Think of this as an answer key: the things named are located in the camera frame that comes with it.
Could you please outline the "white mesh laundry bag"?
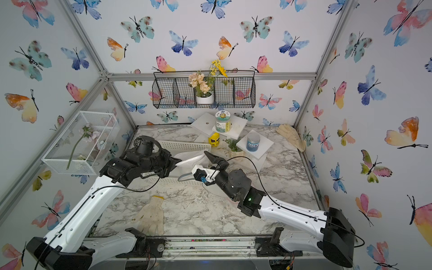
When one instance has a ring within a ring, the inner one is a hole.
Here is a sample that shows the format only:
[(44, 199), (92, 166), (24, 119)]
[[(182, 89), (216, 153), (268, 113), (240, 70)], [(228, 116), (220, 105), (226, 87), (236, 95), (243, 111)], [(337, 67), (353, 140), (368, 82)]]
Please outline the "white mesh laundry bag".
[(201, 185), (204, 188), (204, 190), (210, 193), (211, 195), (230, 201), (231, 203), (233, 202), (233, 200), (228, 195), (226, 195), (225, 192), (215, 182), (213, 182), (208, 186), (205, 183), (202, 183)]

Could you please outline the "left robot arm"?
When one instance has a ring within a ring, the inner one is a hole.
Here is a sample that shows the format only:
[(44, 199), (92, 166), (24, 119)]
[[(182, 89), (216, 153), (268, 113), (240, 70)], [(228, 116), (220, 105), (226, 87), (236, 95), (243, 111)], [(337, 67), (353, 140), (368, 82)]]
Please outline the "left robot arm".
[(141, 233), (123, 232), (97, 244), (85, 238), (110, 203), (136, 178), (152, 173), (160, 179), (169, 176), (180, 159), (162, 148), (149, 136), (139, 136), (134, 147), (120, 157), (109, 160), (100, 170), (93, 186), (71, 212), (45, 237), (34, 237), (27, 252), (36, 260), (36, 267), (45, 270), (88, 270), (94, 265), (136, 247)]

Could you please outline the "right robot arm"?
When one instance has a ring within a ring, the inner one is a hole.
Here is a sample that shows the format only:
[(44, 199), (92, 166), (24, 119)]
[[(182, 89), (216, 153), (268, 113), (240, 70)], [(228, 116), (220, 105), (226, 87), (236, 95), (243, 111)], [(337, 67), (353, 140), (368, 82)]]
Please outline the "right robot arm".
[(224, 158), (204, 153), (213, 165), (192, 169), (194, 179), (207, 186), (217, 185), (238, 209), (248, 217), (272, 219), (297, 228), (309, 237), (295, 239), (277, 229), (276, 244), (287, 252), (310, 251), (321, 253), (329, 261), (345, 268), (353, 267), (356, 232), (344, 214), (335, 208), (328, 211), (297, 207), (252, 186), (252, 180), (243, 170), (226, 172), (229, 162)]

